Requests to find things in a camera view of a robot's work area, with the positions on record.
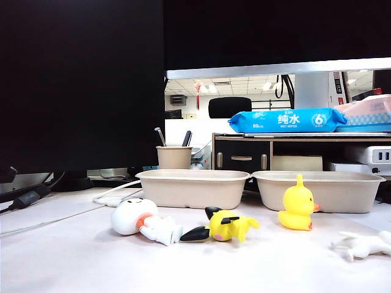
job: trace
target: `power strip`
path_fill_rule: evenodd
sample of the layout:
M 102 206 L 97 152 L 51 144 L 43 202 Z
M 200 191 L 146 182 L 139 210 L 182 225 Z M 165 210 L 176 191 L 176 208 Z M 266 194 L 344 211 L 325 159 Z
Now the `power strip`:
M 373 150 L 373 162 L 374 163 L 389 163 L 390 162 L 390 150 L 380 149 Z
M 347 146 L 345 157 L 351 161 L 369 166 L 391 164 L 391 146 Z

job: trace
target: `yellow toy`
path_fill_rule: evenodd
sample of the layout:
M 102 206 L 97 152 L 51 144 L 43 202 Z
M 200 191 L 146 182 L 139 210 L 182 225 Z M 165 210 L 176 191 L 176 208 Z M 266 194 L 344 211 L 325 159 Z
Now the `yellow toy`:
M 296 186 L 289 187 L 283 195 L 283 206 L 286 211 L 278 213 L 279 221 L 289 229 L 310 231 L 310 214 L 319 211 L 321 206 L 314 203 L 312 192 L 304 187 L 301 174 L 298 174 L 297 182 Z
M 217 241 L 227 241 L 236 237 L 243 242 L 250 227 L 259 229 L 257 220 L 243 215 L 237 216 L 232 211 L 208 206 L 205 212 L 210 220 L 209 225 L 194 228 L 182 235 L 181 241 L 199 241 L 211 236 Z

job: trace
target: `white toy animal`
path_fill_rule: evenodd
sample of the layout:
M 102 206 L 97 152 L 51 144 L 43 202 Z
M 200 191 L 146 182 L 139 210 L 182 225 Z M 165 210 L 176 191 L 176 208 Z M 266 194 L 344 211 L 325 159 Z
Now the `white toy animal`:
M 350 261 L 354 261 L 354 257 L 366 258 L 375 253 L 391 256 L 391 232 L 381 231 L 375 236 L 361 236 L 350 232 L 340 232 L 340 234 L 346 238 L 332 242 L 331 247 L 346 250 Z

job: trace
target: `beige food tray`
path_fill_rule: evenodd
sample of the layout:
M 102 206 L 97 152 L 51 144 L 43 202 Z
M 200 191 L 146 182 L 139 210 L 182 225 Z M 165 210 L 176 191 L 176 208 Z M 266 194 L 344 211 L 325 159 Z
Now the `beige food tray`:
M 275 211 L 284 210 L 283 194 L 296 185 L 296 176 L 303 175 L 305 187 L 312 191 L 323 212 L 370 212 L 383 177 L 354 172 L 257 171 L 263 204 Z
M 138 173 L 145 197 L 158 206 L 233 209 L 250 174 L 225 170 L 159 169 Z

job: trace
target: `black office chair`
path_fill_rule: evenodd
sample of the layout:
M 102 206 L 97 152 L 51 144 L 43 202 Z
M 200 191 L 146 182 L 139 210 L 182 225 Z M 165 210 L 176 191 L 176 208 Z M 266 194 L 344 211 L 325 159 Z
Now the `black office chair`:
M 373 71 L 373 88 L 380 87 L 383 93 L 391 93 L 391 70 Z
M 251 111 L 251 99 L 243 96 L 225 96 L 209 101 L 210 118 L 231 118 L 241 111 Z

